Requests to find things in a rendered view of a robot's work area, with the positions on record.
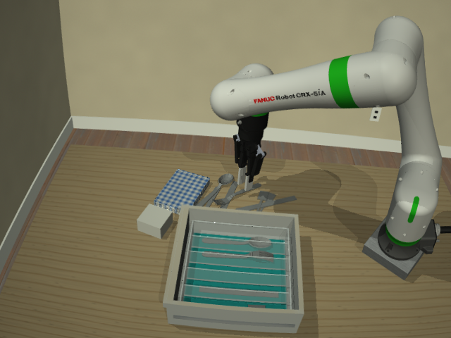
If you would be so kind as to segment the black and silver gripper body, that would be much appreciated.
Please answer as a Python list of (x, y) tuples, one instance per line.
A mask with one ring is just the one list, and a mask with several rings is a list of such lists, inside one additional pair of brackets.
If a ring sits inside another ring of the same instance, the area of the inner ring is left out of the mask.
[(245, 148), (244, 148), (245, 151), (247, 150), (246, 146), (248, 144), (250, 144), (250, 146), (251, 146), (251, 152), (250, 152), (251, 154), (255, 153), (258, 150), (258, 145), (261, 148), (261, 139), (263, 138), (263, 135), (264, 135), (263, 130), (260, 132), (248, 132), (248, 131), (245, 131), (245, 130), (239, 128), (238, 135), (240, 138), (240, 142), (242, 140), (244, 140), (244, 141), (246, 140)]

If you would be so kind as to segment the blue and white checkered towel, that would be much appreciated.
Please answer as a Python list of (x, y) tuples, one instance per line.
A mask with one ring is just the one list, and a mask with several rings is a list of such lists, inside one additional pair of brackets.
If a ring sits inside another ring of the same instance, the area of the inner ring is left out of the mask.
[(154, 205), (180, 215), (181, 205), (196, 206), (210, 178), (177, 169), (154, 200)]

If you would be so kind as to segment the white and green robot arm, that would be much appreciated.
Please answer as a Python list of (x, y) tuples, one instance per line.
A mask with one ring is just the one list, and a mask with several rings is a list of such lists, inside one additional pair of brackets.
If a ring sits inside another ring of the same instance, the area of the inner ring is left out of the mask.
[(432, 254), (437, 237), (451, 233), (451, 226), (431, 219), (443, 161), (428, 97), (424, 38), (412, 20), (398, 15), (383, 20), (369, 52), (278, 74), (260, 63), (246, 65), (213, 88), (210, 104), (219, 118), (236, 120), (248, 132), (265, 130), (273, 111), (396, 106), (402, 160), (378, 244), (386, 256), (405, 261), (420, 250)]

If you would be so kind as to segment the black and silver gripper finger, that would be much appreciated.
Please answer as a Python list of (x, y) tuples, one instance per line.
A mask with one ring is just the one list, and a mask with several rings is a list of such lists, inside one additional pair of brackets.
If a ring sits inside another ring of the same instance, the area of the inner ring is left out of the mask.
[(266, 156), (266, 152), (263, 152), (259, 145), (258, 150), (253, 154), (250, 153), (251, 152), (250, 144), (246, 146), (246, 149), (247, 149), (247, 173), (245, 173), (246, 175), (245, 191), (252, 188), (253, 178), (255, 175), (259, 174), (264, 157)]
[(247, 151), (244, 150), (245, 141), (242, 140), (240, 142), (238, 134), (233, 135), (233, 139), (235, 142), (235, 163), (237, 163), (239, 167), (237, 184), (240, 185), (245, 182), (246, 178), (245, 173), (247, 172)]

